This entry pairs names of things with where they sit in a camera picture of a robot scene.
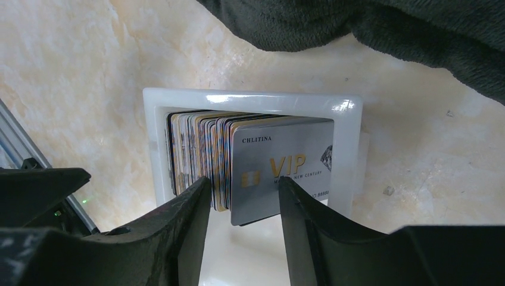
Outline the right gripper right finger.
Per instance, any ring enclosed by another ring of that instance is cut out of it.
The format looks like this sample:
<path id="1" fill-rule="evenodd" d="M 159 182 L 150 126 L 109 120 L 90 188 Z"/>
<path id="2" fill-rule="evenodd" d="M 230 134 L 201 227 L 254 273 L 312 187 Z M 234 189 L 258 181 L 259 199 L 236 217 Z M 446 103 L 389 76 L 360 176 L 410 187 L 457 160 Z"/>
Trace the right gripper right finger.
<path id="1" fill-rule="evenodd" d="M 332 210 L 289 177 L 281 177 L 278 195 L 291 285 L 373 285 L 379 281 L 367 244 L 386 234 Z"/>

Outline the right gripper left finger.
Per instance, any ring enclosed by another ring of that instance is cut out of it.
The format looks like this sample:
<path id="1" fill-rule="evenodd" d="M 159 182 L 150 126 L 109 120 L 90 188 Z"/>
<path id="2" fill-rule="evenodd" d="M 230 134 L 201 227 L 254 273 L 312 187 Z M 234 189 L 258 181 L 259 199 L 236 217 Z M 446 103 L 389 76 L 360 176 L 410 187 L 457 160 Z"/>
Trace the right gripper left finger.
<path id="1" fill-rule="evenodd" d="M 211 183 L 109 232 L 91 236 L 91 285 L 198 285 L 210 215 Z"/>

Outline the white plastic card box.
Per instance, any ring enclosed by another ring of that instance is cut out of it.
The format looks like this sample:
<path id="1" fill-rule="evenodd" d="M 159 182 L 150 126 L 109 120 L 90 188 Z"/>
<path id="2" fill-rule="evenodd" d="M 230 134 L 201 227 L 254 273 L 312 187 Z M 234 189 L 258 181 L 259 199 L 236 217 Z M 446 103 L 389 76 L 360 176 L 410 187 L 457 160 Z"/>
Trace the white plastic card box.
<path id="1" fill-rule="evenodd" d="M 145 88 L 155 196 L 211 181 L 200 285 L 288 285 L 279 179 L 344 216 L 363 187 L 368 138 L 356 95 Z"/>

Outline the silver VIP credit card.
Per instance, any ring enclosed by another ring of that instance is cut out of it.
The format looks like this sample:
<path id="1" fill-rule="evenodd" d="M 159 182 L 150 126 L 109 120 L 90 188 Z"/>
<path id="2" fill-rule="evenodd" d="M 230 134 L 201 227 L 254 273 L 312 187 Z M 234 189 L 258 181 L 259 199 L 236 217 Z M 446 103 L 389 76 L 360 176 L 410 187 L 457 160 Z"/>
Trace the silver VIP credit card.
<path id="1" fill-rule="evenodd" d="M 279 180 L 293 179 L 317 200 L 328 198 L 331 120 L 298 119 L 233 133 L 230 222 L 244 226 L 280 213 Z"/>

